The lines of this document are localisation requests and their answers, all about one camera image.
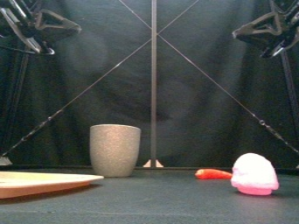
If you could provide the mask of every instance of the black floor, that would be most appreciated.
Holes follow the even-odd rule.
[[[250,196],[229,180],[198,180],[194,173],[137,170],[131,178],[106,178],[67,192],[2,199],[2,223],[299,223],[299,176],[279,174],[274,194]]]

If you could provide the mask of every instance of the red object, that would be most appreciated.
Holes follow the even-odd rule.
[[[201,169],[195,173],[198,179],[231,179],[233,174],[215,169]]]

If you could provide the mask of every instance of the wooden tray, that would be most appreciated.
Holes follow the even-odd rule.
[[[83,174],[0,171],[0,199],[87,186],[104,177]]]

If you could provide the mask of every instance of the speckled ceramic cup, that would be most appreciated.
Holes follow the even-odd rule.
[[[137,167],[142,130],[120,124],[90,128],[90,160],[98,175],[128,177]]]

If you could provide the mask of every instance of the white and pink object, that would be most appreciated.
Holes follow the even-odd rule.
[[[233,167],[231,184],[242,193],[271,194],[279,187],[271,162],[255,153],[242,155]]]

